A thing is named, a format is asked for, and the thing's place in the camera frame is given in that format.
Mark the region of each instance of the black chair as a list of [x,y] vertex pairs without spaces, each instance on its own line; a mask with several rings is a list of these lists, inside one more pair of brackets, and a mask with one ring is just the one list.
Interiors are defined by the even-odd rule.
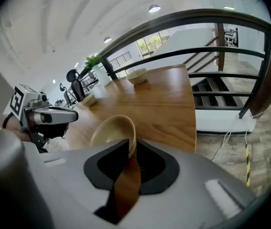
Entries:
[[62,83],[60,83],[59,88],[60,88],[60,91],[62,91],[62,92],[65,91],[65,92],[63,93],[63,96],[64,96],[64,99],[65,99],[66,102],[67,102],[67,107],[69,107],[69,106],[75,104],[76,101],[74,100],[74,101],[71,102],[71,100],[70,100],[70,98],[69,98],[69,96],[68,96],[68,90],[67,90],[67,88],[66,88],[65,86],[63,86]]
[[78,102],[85,98],[82,83],[78,80],[79,73],[76,70],[70,70],[67,73],[67,81],[71,82],[71,88]]

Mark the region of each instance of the white cable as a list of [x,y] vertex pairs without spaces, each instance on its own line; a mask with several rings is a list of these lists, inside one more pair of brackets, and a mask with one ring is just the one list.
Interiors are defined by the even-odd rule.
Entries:
[[265,111],[263,111],[263,112],[261,112],[261,113],[259,113],[259,114],[253,115],[252,118],[253,118],[253,117],[256,117],[256,116],[258,116],[258,115],[261,115],[261,114],[264,113]]
[[247,140],[246,140],[247,132],[248,132],[248,131],[246,131],[246,134],[245,134],[245,143],[246,143],[246,145],[248,145]]
[[224,136],[224,138],[223,138],[222,145],[221,145],[219,151],[217,151],[217,152],[215,153],[215,155],[213,156],[212,161],[215,161],[215,159],[216,159],[216,158],[218,157],[218,155],[220,154],[220,152],[221,152],[222,148],[224,147],[224,145],[226,145],[226,143],[228,142],[228,140],[229,140],[229,138],[230,138],[230,136],[231,136],[231,133],[232,133],[232,129],[233,129],[233,126],[234,126],[234,122],[235,122],[236,119],[234,119],[233,122],[232,122],[231,130],[225,134],[225,136]]

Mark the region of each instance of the black metal railing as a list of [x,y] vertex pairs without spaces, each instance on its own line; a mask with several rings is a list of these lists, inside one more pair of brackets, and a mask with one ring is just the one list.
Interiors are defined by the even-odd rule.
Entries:
[[[196,24],[196,23],[228,23],[234,25],[240,25],[249,27],[255,30],[262,31],[265,34],[265,44],[264,44],[264,52],[260,53],[252,50],[240,49],[240,48],[232,48],[232,47],[199,47],[199,48],[188,48],[177,50],[174,52],[167,52],[164,54],[152,56],[137,62],[134,62],[128,66],[122,67],[117,70],[113,70],[111,67],[108,57],[118,51],[119,49],[124,48],[125,46],[129,45],[136,40],[148,36],[154,32],[165,30],[171,27],[176,27],[180,25],[186,24]],[[237,77],[237,78],[247,78],[247,79],[255,79],[255,85],[251,92],[248,93],[241,93],[241,92],[193,92],[194,96],[247,96],[248,100],[246,101],[243,107],[220,107],[217,106],[210,106],[208,109],[234,109],[240,110],[239,116],[242,118],[245,113],[248,111],[251,102],[253,101],[255,95],[258,93],[261,84],[264,80],[266,75],[266,71],[269,66],[269,60],[271,56],[271,24],[258,19],[256,17],[233,12],[233,11],[226,11],[226,10],[216,10],[216,9],[197,9],[197,10],[187,10],[187,11],[180,11],[172,14],[168,14],[165,16],[161,16],[156,18],[152,21],[146,22],[131,31],[127,32],[113,43],[111,43],[108,47],[106,47],[103,51],[99,53],[102,57],[102,64],[104,65],[108,75],[113,79],[117,79],[116,73],[121,71],[130,69],[132,67],[152,62],[155,60],[172,57],[176,55],[182,54],[189,54],[189,53],[199,53],[199,52],[233,52],[233,53],[242,53],[246,55],[252,55],[256,57],[263,58],[261,63],[261,68],[259,70],[258,75],[252,74],[236,74],[236,73],[223,73],[223,72],[204,72],[204,73],[190,73],[190,78],[195,77]]]
[[112,68],[114,70],[117,70],[122,66],[123,63],[127,62],[128,60],[131,60],[130,52],[126,52],[122,54],[121,56],[118,56],[117,58],[112,59],[110,61],[110,64],[112,65]]

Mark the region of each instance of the bowl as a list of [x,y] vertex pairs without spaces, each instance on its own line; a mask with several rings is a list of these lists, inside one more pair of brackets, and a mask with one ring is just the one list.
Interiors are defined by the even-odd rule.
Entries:
[[136,149],[136,128],[125,115],[115,115],[103,121],[93,133],[90,146],[98,146],[115,140],[129,139],[129,158]]
[[126,76],[126,79],[133,85],[139,85],[147,79],[147,70],[145,68],[138,69]]
[[82,101],[81,105],[86,107],[91,107],[93,104],[96,103],[96,99],[93,94],[86,96]]

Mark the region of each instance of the white ceiling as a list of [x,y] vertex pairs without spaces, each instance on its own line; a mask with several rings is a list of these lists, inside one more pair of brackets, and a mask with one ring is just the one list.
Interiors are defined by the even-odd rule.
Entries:
[[[204,8],[205,2],[7,0],[0,10],[0,71],[11,85],[52,88],[52,79],[59,84],[77,62],[105,48],[106,36],[115,40],[146,21],[179,10]],[[148,13],[151,4],[158,4],[161,10]]]

